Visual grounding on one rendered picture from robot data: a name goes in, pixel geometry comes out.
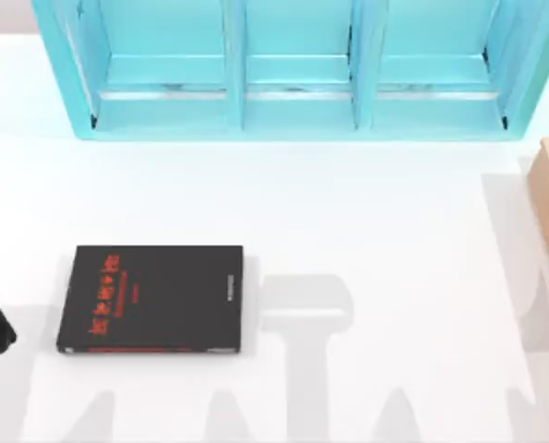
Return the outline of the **light blue rack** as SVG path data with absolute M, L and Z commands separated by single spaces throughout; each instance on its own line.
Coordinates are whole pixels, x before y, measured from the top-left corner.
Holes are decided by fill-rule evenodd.
M 31 0 L 76 137 L 521 138 L 549 0 Z

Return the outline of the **black book with red lettering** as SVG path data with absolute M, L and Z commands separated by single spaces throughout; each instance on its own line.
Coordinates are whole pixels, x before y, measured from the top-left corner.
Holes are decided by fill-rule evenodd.
M 239 353 L 239 245 L 80 245 L 60 353 Z

